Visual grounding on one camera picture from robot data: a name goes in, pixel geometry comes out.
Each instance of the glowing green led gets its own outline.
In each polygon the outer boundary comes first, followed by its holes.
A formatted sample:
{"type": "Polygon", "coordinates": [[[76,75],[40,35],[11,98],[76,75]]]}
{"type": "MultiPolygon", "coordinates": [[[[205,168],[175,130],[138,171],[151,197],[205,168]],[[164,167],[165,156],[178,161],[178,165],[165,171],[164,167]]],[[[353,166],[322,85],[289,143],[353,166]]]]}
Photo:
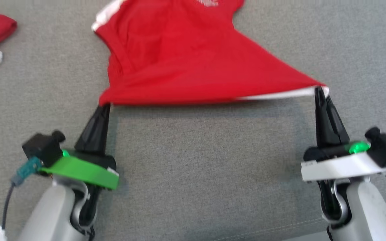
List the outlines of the glowing green led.
{"type": "Polygon", "coordinates": [[[365,152],[370,149],[370,146],[366,142],[356,142],[349,147],[349,154],[365,152]]]}
{"type": "Polygon", "coordinates": [[[64,157],[69,157],[69,153],[68,153],[67,150],[62,150],[62,155],[63,155],[64,157]]]}

